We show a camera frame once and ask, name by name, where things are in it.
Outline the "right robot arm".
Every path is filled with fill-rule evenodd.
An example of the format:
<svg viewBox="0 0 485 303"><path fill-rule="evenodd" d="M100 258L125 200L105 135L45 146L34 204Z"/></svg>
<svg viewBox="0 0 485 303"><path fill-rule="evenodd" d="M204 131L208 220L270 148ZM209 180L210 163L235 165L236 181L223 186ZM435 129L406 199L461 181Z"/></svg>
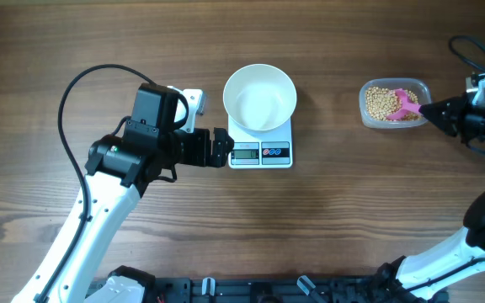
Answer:
<svg viewBox="0 0 485 303"><path fill-rule="evenodd" d="M485 107L472 104L466 93L422 105L419 113L448 136L459 136L466 146L475 138L485 140ZM386 301L428 301L438 291L482 272L485 272L485 191L468 208L459 231L429 250L402 257L389 266Z"/></svg>

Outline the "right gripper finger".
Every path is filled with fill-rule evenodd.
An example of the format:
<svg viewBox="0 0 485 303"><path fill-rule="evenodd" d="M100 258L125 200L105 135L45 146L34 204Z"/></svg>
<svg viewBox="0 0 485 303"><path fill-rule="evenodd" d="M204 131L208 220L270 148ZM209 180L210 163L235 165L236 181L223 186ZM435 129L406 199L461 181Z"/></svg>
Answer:
<svg viewBox="0 0 485 303"><path fill-rule="evenodd" d="M420 113L428 122L447 136L457 136L456 122L452 120L446 112L439 110L437 112L421 110Z"/></svg>
<svg viewBox="0 0 485 303"><path fill-rule="evenodd" d="M461 96L448 98L437 103L421 105L419 113L422 116L447 115L457 110L457 108L461 108Z"/></svg>

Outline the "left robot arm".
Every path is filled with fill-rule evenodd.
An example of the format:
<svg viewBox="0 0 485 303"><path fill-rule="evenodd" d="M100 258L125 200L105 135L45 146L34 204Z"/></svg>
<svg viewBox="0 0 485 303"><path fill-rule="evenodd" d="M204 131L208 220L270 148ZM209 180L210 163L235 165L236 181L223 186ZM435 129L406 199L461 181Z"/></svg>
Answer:
<svg viewBox="0 0 485 303"><path fill-rule="evenodd" d="M234 147L227 130L186 130L194 111L181 91L143 83L121 137L106 135L88 152L83 187L56 240L16 302L154 301L154 276L121 267L94 293L94 275L115 233L149 183L173 183L164 169L181 163L223 167Z"/></svg>

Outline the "pink plastic scoop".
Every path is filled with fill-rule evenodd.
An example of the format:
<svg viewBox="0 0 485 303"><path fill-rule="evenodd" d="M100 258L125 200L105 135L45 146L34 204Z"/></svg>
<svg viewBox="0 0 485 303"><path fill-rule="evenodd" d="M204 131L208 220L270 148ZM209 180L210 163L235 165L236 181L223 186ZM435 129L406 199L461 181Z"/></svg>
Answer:
<svg viewBox="0 0 485 303"><path fill-rule="evenodd" d="M412 103L403 89L395 89L394 93L400 100L400 109L393 114L389 114L387 116L389 120L401 120L407 114L420 114L421 105Z"/></svg>

